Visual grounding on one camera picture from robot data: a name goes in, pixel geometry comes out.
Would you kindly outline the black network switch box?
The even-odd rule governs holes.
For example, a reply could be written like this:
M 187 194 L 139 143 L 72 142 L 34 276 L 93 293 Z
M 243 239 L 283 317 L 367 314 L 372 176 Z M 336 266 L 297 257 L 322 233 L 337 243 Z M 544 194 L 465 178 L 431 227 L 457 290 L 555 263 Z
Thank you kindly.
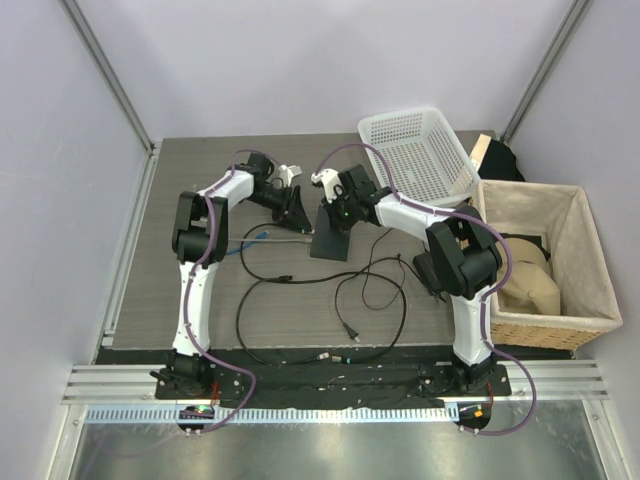
M 331 228 L 329 216 L 322 206 L 316 213 L 310 256 L 316 259 L 346 262 L 350 246 L 350 233 Z

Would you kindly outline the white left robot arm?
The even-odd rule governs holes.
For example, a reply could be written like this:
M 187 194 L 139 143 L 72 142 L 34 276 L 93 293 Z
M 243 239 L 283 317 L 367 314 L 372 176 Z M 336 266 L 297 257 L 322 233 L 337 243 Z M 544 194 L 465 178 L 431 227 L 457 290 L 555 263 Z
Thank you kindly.
M 172 350 L 190 362 L 210 347 L 209 314 L 213 282 L 229 241 L 229 213 L 248 200 L 271 211 L 277 226 L 301 234 L 313 232 L 293 180 L 297 165 L 278 165 L 269 156 L 251 151 L 246 162 L 230 166 L 212 185 L 180 194 L 172 233 L 172 250 L 179 262 L 181 294 L 179 320 Z

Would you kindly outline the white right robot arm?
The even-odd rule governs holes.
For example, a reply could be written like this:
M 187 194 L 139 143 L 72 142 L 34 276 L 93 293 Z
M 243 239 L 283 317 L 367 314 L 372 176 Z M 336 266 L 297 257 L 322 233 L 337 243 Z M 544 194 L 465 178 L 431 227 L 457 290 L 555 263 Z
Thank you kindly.
M 395 229 L 427 244 L 430 289 L 446 292 L 454 314 L 451 371 L 457 391 L 472 395 L 488 381 L 484 366 L 493 360 L 489 334 L 492 288 L 502 257 L 494 233 L 468 205 L 437 208 L 412 200 L 394 187 L 379 188 L 360 165 L 338 172 L 322 169 L 311 175 L 324 191 L 322 206 L 332 229 L 348 231 L 358 222 Z

